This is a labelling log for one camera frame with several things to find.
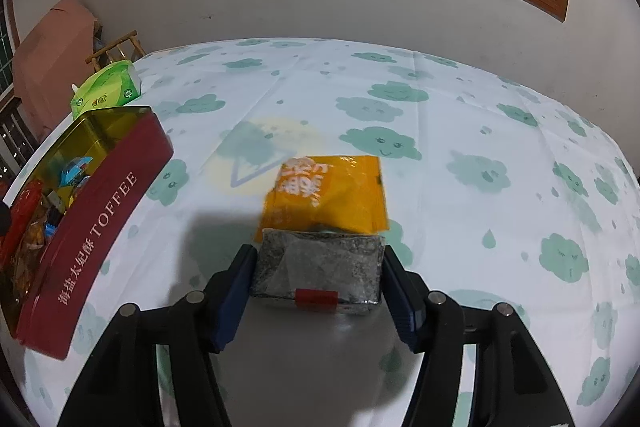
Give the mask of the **small bamboo chair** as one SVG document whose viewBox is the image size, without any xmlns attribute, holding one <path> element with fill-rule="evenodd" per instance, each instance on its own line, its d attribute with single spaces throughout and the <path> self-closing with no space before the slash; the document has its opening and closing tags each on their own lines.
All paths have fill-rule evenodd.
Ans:
<svg viewBox="0 0 640 427">
<path fill-rule="evenodd" d="M 85 58 L 85 63 L 92 67 L 93 72 L 99 72 L 107 65 L 122 61 L 134 63 L 145 55 L 138 32 L 132 30 L 96 49 L 93 54 Z"/>
</svg>

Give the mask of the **red snack packet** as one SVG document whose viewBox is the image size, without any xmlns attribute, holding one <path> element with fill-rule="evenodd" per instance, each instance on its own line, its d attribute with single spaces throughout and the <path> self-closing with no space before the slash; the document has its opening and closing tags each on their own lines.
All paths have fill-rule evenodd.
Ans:
<svg viewBox="0 0 640 427">
<path fill-rule="evenodd" d="M 29 181 L 14 200 L 6 214 L 10 224 L 1 233 L 1 269 L 6 269 L 20 240 L 36 211 L 42 195 L 43 182 L 35 179 Z"/>
</svg>

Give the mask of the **orange snack packet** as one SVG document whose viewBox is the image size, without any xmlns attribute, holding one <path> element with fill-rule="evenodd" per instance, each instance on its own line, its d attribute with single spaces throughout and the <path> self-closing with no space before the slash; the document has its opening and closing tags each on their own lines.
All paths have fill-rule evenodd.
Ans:
<svg viewBox="0 0 640 427">
<path fill-rule="evenodd" d="M 255 234 L 268 229 L 376 234 L 388 229 L 380 158 L 304 156 L 285 161 Z"/>
</svg>

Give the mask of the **gold and red toffee tin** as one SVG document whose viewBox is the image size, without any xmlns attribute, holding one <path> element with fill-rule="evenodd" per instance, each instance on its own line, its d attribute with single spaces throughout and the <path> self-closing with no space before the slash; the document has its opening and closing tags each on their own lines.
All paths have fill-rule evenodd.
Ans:
<svg viewBox="0 0 640 427">
<path fill-rule="evenodd" d="M 60 187 L 62 169 L 82 156 L 93 158 L 87 176 L 77 186 Z M 50 208 L 47 245 L 24 300 L 13 296 L 18 246 L 1 269 L 1 310 L 13 339 L 50 358 L 67 357 L 103 261 L 171 156 L 172 145 L 148 106 L 90 110 L 46 146 L 14 198 L 38 179 L 39 204 Z"/>
</svg>

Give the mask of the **dark wooden bench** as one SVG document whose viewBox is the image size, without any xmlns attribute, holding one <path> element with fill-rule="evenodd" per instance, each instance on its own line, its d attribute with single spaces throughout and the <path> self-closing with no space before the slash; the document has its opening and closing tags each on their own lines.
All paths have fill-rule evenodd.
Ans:
<svg viewBox="0 0 640 427">
<path fill-rule="evenodd" d="M 1 105 L 1 180 L 10 184 L 37 150 L 38 142 L 24 121 L 22 100 L 14 96 Z"/>
</svg>

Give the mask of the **green tissue pack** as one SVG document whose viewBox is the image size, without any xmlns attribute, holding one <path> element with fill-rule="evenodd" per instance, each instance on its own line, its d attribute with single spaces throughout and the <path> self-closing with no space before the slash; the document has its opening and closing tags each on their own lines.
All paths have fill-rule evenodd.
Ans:
<svg viewBox="0 0 640 427">
<path fill-rule="evenodd" d="M 70 100 L 73 120 L 89 110 L 124 106 L 141 95 L 141 79 L 131 61 L 118 61 L 91 75 Z"/>
</svg>

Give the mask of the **small blue candy packet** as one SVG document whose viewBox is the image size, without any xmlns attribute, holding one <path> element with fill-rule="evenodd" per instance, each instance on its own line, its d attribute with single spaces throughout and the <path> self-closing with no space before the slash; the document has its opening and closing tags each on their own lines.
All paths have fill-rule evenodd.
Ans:
<svg viewBox="0 0 640 427">
<path fill-rule="evenodd" d="M 60 173 L 60 187 L 77 186 L 87 176 L 87 169 L 92 163 L 91 156 L 73 158 Z"/>
</svg>

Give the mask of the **silver seaweed snack packet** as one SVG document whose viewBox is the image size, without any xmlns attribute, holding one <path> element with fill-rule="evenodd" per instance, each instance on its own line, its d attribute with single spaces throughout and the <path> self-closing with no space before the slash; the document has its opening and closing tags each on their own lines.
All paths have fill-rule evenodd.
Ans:
<svg viewBox="0 0 640 427">
<path fill-rule="evenodd" d="M 381 303 L 382 236 L 262 232 L 252 296 L 305 311 L 367 314 Z"/>
</svg>

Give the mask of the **pink cloth cover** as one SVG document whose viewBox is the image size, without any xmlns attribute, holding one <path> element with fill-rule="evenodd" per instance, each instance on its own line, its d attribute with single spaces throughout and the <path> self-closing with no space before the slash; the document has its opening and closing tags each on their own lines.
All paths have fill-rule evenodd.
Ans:
<svg viewBox="0 0 640 427">
<path fill-rule="evenodd" d="M 17 48 L 12 65 L 14 92 L 37 141 L 70 113 L 73 85 L 79 86 L 92 74 L 86 58 L 93 54 L 99 27 L 98 19 L 79 1 L 61 0 Z"/>
</svg>

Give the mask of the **clear orange snack bag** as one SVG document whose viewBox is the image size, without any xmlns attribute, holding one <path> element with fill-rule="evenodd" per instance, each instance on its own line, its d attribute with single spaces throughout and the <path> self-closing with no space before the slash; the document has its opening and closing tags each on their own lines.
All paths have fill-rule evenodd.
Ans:
<svg viewBox="0 0 640 427">
<path fill-rule="evenodd" d="M 42 251 L 47 245 L 44 229 L 46 228 L 49 210 L 50 208 L 43 204 L 38 205 L 13 257 L 13 296 L 18 301 L 24 300 L 27 296 L 37 271 Z"/>
</svg>

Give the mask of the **cloud pattern tablecloth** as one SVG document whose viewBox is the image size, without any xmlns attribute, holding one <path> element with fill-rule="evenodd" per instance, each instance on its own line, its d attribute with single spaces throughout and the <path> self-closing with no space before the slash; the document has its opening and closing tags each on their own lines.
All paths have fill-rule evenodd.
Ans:
<svg viewBox="0 0 640 427">
<path fill-rule="evenodd" d="M 170 305 L 228 267 L 292 157 L 382 167 L 386 239 L 465 306 L 514 306 L 574 421 L 599 426 L 639 366 L 639 171 L 596 124 L 435 55 L 321 39 L 192 44 L 137 62 L 174 156 L 120 232 L 56 361 L 2 346 L 38 424 L 58 421 L 123 303 Z"/>
</svg>

